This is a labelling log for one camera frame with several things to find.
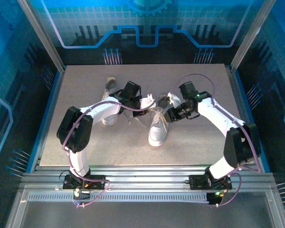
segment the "metal frame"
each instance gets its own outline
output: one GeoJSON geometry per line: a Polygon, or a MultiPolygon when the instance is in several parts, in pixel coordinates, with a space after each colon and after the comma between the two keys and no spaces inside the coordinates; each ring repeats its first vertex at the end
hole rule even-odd
{"type": "Polygon", "coordinates": [[[32,150],[31,157],[29,159],[28,167],[26,172],[33,172],[35,167],[38,164],[38,160],[41,158],[45,147],[45,139],[48,136],[48,130],[50,127],[50,123],[54,114],[56,102],[59,95],[59,90],[61,88],[61,84],[63,81],[64,75],[61,73],[57,73],[55,77],[55,81],[52,87],[52,91],[50,93],[50,97],[47,102],[47,107],[45,110],[45,114],[43,115],[42,122],[38,131],[38,135],[32,150]]]}
{"type": "Polygon", "coordinates": [[[266,20],[271,8],[274,6],[276,0],[264,0],[260,10],[258,11],[256,17],[254,18],[247,34],[241,45],[239,46],[237,53],[235,54],[231,62],[231,71],[235,72],[240,63],[242,62],[244,56],[250,48],[250,45],[254,41],[255,37],[259,33],[264,21],[266,20]]]}
{"type": "Polygon", "coordinates": [[[37,36],[39,37],[40,41],[42,42],[44,48],[46,49],[48,55],[54,62],[57,70],[60,73],[64,73],[65,67],[64,64],[57,52],[57,50],[54,47],[54,44],[52,43],[48,33],[44,29],[43,25],[41,24],[38,15],[34,9],[34,7],[31,5],[31,3],[27,0],[17,0],[21,8],[23,9],[25,15],[27,16],[29,22],[31,23],[33,29],[35,30],[37,36]]]}
{"type": "MultiPolygon", "coordinates": [[[[27,3],[26,0],[18,0],[19,4],[23,8],[34,30],[45,46],[50,57],[54,61],[57,69],[63,73],[65,68],[62,61],[55,50],[49,36],[42,27],[36,12],[32,6],[27,3]]],[[[248,120],[249,115],[246,111],[243,98],[241,97],[240,87],[235,77],[235,70],[239,66],[241,60],[249,49],[253,42],[258,30],[264,23],[268,16],[275,0],[265,0],[256,18],[254,19],[248,33],[246,34],[243,43],[241,44],[238,52],[236,53],[231,67],[232,71],[228,72],[228,76],[231,82],[231,86],[234,92],[235,99],[238,104],[242,119],[248,120]]],[[[55,94],[57,95],[59,86],[55,87],[55,94]]],[[[50,121],[52,117],[53,107],[55,106],[55,100],[51,103],[52,109],[47,116],[46,122],[50,121]]],[[[42,130],[43,137],[46,137],[47,128],[42,130]]],[[[36,159],[42,154],[43,140],[38,144],[36,159]]],[[[19,191],[16,195],[13,208],[10,212],[9,219],[6,227],[20,227],[21,221],[24,216],[24,212],[27,203],[32,200],[41,201],[72,201],[72,191],[62,190],[62,181],[59,180],[59,176],[63,170],[68,170],[68,166],[35,166],[37,161],[33,162],[31,173],[25,173],[21,180],[19,191]],[[59,195],[67,195],[67,198],[59,197],[59,195]]],[[[123,200],[123,196],[136,195],[149,195],[155,197],[157,200],[162,199],[163,195],[170,195],[162,199],[163,201],[182,201],[186,200],[189,195],[203,196],[205,191],[190,190],[189,185],[185,184],[185,180],[188,179],[188,175],[203,174],[206,165],[198,166],[92,166],[91,172],[93,174],[106,175],[107,179],[111,181],[110,188],[108,189],[108,195],[122,196],[118,200],[123,200]]],[[[276,187],[275,179],[271,173],[254,173],[250,171],[241,171],[242,186],[240,192],[265,192],[268,206],[272,214],[272,219],[277,228],[285,228],[285,210],[283,203],[279,196],[279,192],[276,187]]],[[[231,177],[233,183],[233,190],[235,192],[239,184],[238,177],[231,177]]],[[[137,200],[138,198],[129,198],[129,200],[137,200]]],[[[112,201],[112,198],[101,199],[104,201],[112,201]]],[[[186,202],[196,202],[194,199],[188,198],[186,202]]]]}
{"type": "MultiPolygon", "coordinates": [[[[91,172],[103,174],[111,181],[110,188],[100,199],[101,201],[207,203],[204,195],[206,191],[190,190],[190,186],[185,184],[188,175],[203,174],[205,168],[206,166],[189,165],[99,166],[91,167],[91,172]]],[[[59,180],[61,172],[67,169],[67,166],[37,167],[34,173],[24,174],[6,227],[21,226],[25,208],[30,201],[69,201],[70,206],[74,206],[71,204],[72,191],[62,190],[63,183],[59,180]]],[[[265,192],[275,227],[285,228],[285,211],[273,175],[246,170],[242,170],[240,174],[242,176],[240,192],[265,192]]],[[[232,176],[231,180],[233,184],[231,192],[235,192],[239,179],[232,176]]]]}

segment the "shoelace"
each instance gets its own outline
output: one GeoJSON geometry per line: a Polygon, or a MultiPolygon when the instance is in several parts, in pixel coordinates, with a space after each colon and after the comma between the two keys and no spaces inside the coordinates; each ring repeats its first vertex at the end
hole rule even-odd
{"type": "MultiPolygon", "coordinates": [[[[133,117],[132,115],[128,116],[126,112],[123,112],[124,116],[127,118],[128,123],[131,124],[131,120],[130,117],[133,117]]],[[[143,126],[144,128],[147,128],[141,121],[140,119],[138,119],[137,117],[134,117],[135,120],[137,120],[137,122],[139,122],[141,124],[141,126],[143,126]]]]}
{"type": "Polygon", "coordinates": [[[167,127],[166,127],[166,124],[165,124],[165,118],[163,116],[163,109],[161,107],[155,107],[155,108],[151,108],[150,109],[151,111],[153,111],[152,113],[152,117],[153,117],[153,122],[155,122],[155,125],[156,127],[159,127],[159,124],[160,124],[160,120],[162,121],[162,125],[165,129],[165,132],[167,133],[168,130],[167,130],[167,127]]]}

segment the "black cable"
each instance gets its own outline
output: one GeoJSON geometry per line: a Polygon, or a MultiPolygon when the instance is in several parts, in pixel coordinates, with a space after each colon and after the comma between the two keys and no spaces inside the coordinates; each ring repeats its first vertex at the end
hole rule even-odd
{"type": "Polygon", "coordinates": [[[60,177],[62,176],[62,174],[63,174],[64,172],[68,172],[68,170],[64,170],[64,171],[61,172],[61,174],[59,175],[59,180],[60,180],[60,181],[64,181],[64,180],[60,179],[60,177]]]}

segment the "white sneaker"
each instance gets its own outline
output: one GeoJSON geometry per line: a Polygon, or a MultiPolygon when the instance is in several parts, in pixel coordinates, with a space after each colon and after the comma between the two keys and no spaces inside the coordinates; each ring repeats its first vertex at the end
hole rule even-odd
{"type": "Polygon", "coordinates": [[[168,106],[168,103],[165,102],[166,94],[159,97],[158,106],[154,108],[153,112],[153,121],[149,130],[149,144],[151,146],[160,146],[162,145],[168,136],[168,123],[166,122],[163,112],[168,106]]]}
{"type": "MultiPolygon", "coordinates": [[[[110,76],[107,79],[107,84],[105,84],[104,87],[104,95],[103,100],[105,100],[111,93],[114,93],[116,91],[116,83],[115,83],[115,77],[110,76]]],[[[118,114],[110,115],[107,118],[103,119],[102,122],[104,125],[110,126],[116,123],[118,114]]]]}

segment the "enclosure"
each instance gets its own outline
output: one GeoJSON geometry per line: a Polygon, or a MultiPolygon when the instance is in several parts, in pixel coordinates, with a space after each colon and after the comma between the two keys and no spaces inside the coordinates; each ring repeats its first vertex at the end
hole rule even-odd
{"type": "Polygon", "coordinates": [[[0,227],[241,227],[240,214],[249,227],[285,228],[285,0],[0,1],[0,227]],[[181,120],[153,147],[152,111],[138,120],[124,111],[93,126],[87,162],[111,186],[106,203],[78,213],[62,189],[69,161],[57,131],[67,109],[101,101],[109,76],[118,89],[140,85],[143,97],[188,81],[212,94],[201,75],[177,84],[194,73],[213,81],[222,107],[257,125],[263,172],[232,176],[230,195],[239,194],[213,211],[185,180],[222,157],[220,130],[204,116],[181,120]],[[106,211],[117,215],[102,224],[106,211]],[[195,223],[185,222],[190,213],[195,223]]]}

